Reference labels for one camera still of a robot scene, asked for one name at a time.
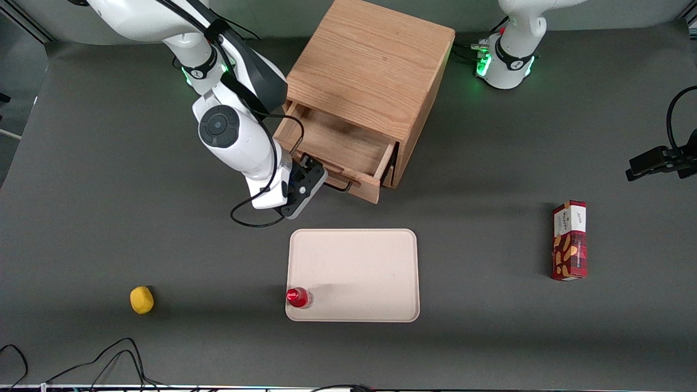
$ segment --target yellow lemon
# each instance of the yellow lemon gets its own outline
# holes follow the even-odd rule
[[[145,286],[138,286],[131,291],[131,308],[139,315],[144,315],[153,309],[155,300],[153,293]]]

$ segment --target table surface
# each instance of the table surface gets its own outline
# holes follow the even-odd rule
[[[28,382],[131,336],[172,384],[695,390],[697,180],[624,175],[666,144],[667,105],[697,82],[687,39],[684,23],[553,32],[513,91],[453,56],[398,190],[373,205],[325,189],[268,229],[230,221],[244,180],[197,139],[164,45],[50,45],[0,191],[2,343],[25,351]],[[254,46],[287,72],[304,43]],[[675,111],[682,142],[695,105]],[[567,199],[588,203],[589,277],[556,282],[551,210]],[[289,238],[331,227],[416,233],[415,322],[288,320]],[[138,285],[155,288],[151,315],[130,309]],[[13,382],[21,364],[0,361]],[[103,382],[135,380],[122,361]]]

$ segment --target dark gray mat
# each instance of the dark gray mat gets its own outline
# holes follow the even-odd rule
[[[287,71],[303,43],[256,46]],[[197,140],[195,94],[163,45],[51,46],[0,193],[3,342],[25,350],[30,382],[132,336],[147,373],[172,384],[697,389],[697,182],[624,175],[666,143],[670,99],[697,82],[686,27],[555,32],[540,52],[514,91],[452,57],[379,205],[326,189],[296,221],[257,230],[228,218],[243,178]],[[695,104],[676,110],[682,142]],[[588,203],[590,277],[555,282],[550,210],[569,198]],[[420,318],[289,321],[301,227],[413,229]],[[130,309],[137,285],[157,288],[152,315]],[[122,362],[106,382],[136,381]],[[3,382],[20,373],[0,367]]]

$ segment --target red box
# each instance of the red box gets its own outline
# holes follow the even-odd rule
[[[552,279],[576,280],[586,276],[585,202],[569,200],[554,210]]]

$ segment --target wooden box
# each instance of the wooden box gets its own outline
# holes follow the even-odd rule
[[[287,114],[327,182],[373,203],[396,188],[441,84],[455,32],[361,0],[335,0],[289,73]],[[291,149],[299,125],[274,137]]]

